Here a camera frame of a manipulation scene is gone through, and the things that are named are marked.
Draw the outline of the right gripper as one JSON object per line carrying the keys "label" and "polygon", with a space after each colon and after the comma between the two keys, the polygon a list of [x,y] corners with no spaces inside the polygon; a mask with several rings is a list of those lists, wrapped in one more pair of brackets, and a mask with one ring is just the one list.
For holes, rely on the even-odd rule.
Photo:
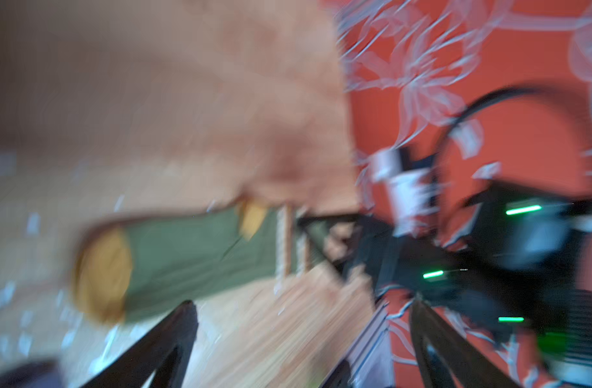
{"label": "right gripper", "polygon": [[495,335],[567,322],[567,284],[549,268],[497,268],[470,251],[449,252],[410,234],[396,237],[391,225],[359,213],[298,216],[296,226],[338,280],[372,279],[378,296],[394,286],[408,289]]}

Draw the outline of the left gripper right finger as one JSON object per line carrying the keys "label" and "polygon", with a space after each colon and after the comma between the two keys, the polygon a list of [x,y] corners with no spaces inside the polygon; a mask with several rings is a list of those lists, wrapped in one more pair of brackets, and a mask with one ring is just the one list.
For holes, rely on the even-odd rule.
{"label": "left gripper right finger", "polygon": [[425,387],[518,386],[420,299],[410,307],[410,326]]}

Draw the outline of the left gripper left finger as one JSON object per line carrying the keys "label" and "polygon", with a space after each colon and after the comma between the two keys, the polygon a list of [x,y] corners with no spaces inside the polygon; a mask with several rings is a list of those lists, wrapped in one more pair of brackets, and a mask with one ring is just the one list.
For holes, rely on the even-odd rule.
{"label": "left gripper left finger", "polygon": [[196,305],[182,302],[85,386],[183,386],[198,327]]}

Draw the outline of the green striped sock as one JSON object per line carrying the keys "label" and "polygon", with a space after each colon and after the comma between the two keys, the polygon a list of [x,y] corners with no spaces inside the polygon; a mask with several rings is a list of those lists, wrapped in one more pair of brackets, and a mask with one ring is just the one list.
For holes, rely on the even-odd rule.
{"label": "green striped sock", "polygon": [[289,206],[257,200],[192,216],[133,218],[97,227],[74,269],[76,307],[98,323],[137,323],[198,300],[324,262]]}

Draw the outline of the purple sock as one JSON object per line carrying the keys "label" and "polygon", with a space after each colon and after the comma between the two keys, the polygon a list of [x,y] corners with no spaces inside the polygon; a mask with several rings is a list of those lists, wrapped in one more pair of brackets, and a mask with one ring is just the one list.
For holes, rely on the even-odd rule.
{"label": "purple sock", "polygon": [[63,388],[64,382],[54,361],[33,361],[0,373],[0,388]]}

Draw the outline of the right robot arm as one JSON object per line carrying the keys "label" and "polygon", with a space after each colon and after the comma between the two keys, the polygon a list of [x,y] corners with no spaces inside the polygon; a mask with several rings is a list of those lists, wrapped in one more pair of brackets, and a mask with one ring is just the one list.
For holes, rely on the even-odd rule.
{"label": "right robot arm", "polygon": [[381,303],[326,386],[592,387],[592,198],[492,180],[462,205],[448,244],[359,213],[297,220],[317,249],[351,224],[332,266],[362,266]]}

